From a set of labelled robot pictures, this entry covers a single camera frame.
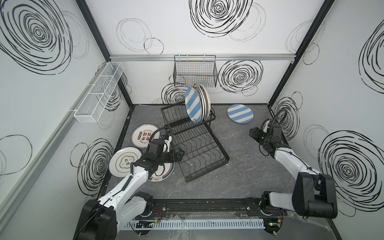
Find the red green rimmed plate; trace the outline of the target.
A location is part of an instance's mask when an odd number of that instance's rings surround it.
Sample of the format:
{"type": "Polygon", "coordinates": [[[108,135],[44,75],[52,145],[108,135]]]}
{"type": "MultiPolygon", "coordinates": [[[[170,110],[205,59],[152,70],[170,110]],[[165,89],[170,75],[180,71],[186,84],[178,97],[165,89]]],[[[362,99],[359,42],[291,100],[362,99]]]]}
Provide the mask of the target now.
{"type": "Polygon", "coordinates": [[[168,178],[175,169],[175,163],[165,163],[160,165],[158,169],[149,177],[151,182],[161,182],[168,178]]]}

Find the blue striped plate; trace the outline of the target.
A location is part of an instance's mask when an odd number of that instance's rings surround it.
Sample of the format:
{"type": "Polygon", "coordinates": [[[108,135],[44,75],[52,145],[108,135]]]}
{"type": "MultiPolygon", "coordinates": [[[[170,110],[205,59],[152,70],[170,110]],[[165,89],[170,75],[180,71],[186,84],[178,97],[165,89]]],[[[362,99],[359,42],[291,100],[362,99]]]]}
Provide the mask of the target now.
{"type": "Polygon", "coordinates": [[[186,91],[185,97],[186,111],[193,123],[199,123],[202,120],[202,103],[197,91],[190,87],[186,91]]]}
{"type": "Polygon", "coordinates": [[[250,123],[254,118],[253,111],[248,106],[242,104],[231,105],[227,113],[232,121],[239,124],[250,123]]]}

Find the black wire dish rack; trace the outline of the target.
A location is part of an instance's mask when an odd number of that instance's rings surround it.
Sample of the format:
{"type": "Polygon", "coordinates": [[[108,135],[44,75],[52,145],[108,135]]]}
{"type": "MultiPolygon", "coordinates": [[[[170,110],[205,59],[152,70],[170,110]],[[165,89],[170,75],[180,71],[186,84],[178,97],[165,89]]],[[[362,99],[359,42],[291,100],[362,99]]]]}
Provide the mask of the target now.
{"type": "Polygon", "coordinates": [[[191,121],[182,102],[161,108],[161,113],[165,126],[172,128],[173,147],[185,153],[179,166],[187,183],[229,162],[229,155],[211,128],[211,122],[216,119],[214,109],[200,123],[191,121]]]}

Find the white plate black outline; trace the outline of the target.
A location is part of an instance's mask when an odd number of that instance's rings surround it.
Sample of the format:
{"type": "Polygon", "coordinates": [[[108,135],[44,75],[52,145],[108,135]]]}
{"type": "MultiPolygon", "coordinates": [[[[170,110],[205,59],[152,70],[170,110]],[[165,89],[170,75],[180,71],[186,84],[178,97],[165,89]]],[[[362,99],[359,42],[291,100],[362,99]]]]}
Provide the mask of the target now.
{"type": "Polygon", "coordinates": [[[135,147],[126,147],[117,151],[109,163],[110,173],[117,178],[124,178],[131,173],[131,165],[142,156],[135,147]]]}

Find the cream floral plate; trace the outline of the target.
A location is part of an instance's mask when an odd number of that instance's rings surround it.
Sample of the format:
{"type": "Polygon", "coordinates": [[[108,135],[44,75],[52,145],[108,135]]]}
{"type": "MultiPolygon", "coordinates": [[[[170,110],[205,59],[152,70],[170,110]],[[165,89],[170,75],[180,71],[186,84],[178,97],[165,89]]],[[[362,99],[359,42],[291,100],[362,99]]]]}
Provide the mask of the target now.
{"type": "Polygon", "coordinates": [[[208,92],[206,91],[205,87],[203,85],[199,85],[203,95],[204,95],[204,98],[205,98],[205,103],[206,103],[206,118],[208,119],[209,118],[209,115],[211,113],[211,99],[210,99],[210,96],[208,94],[208,92]]]}

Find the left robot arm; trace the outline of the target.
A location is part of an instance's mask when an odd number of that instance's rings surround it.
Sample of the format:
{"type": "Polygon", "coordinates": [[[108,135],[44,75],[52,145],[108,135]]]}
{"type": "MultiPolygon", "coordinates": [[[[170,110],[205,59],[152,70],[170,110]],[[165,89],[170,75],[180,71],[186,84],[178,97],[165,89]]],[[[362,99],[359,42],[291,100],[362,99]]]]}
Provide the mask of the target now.
{"type": "Polygon", "coordinates": [[[172,137],[150,140],[145,153],[131,164],[130,173],[110,192],[98,200],[89,200],[82,208],[74,233],[75,240],[114,240],[118,232],[138,215],[148,216],[153,197],[137,189],[167,163],[175,163],[184,155],[174,150],[172,137]]]}

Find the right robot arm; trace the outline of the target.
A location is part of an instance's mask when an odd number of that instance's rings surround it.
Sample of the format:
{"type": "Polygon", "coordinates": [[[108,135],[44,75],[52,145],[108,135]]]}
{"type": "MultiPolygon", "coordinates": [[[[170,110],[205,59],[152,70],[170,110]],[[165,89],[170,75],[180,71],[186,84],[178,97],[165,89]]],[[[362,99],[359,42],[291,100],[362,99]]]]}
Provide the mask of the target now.
{"type": "Polygon", "coordinates": [[[338,215],[336,184],[332,176],[310,167],[282,139],[279,125],[252,128],[249,136],[294,177],[293,193],[265,191],[259,203],[263,214],[274,210],[295,212],[301,217],[335,219],[338,215]]]}

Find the white plate red characters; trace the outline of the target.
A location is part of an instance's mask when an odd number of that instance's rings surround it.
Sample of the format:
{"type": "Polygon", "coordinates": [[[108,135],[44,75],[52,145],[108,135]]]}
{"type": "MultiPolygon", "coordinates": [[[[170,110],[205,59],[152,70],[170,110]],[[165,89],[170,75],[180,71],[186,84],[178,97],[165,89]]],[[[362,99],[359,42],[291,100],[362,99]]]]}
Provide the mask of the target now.
{"type": "Polygon", "coordinates": [[[152,124],[144,124],[137,127],[131,136],[131,141],[137,148],[146,148],[148,146],[150,137],[158,129],[157,126],[152,124]]]}

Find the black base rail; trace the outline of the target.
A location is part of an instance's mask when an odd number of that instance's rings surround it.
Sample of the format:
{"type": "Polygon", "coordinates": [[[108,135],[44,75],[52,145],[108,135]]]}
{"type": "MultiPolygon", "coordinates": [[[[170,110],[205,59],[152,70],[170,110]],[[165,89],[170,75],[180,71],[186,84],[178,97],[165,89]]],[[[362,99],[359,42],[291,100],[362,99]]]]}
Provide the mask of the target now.
{"type": "Polygon", "coordinates": [[[152,211],[140,214],[137,220],[153,220],[156,218],[169,219],[177,214],[190,215],[192,213],[234,213],[246,217],[278,218],[287,217],[293,210],[268,207],[262,208],[260,198],[245,199],[154,199],[152,211]]]}

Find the white mesh wall shelf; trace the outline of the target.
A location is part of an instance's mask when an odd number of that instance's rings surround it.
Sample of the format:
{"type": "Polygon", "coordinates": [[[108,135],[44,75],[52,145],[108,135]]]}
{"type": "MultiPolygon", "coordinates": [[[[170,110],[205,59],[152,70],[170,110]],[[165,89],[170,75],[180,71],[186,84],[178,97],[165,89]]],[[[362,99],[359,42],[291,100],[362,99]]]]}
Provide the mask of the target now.
{"type": "Polygon", "coordinates": [[[115,88],[124,72],[121,62],[107,62],[97,71],[96,80],[74,113],[80,123],[96,123],[107,108],[115,88]]]}

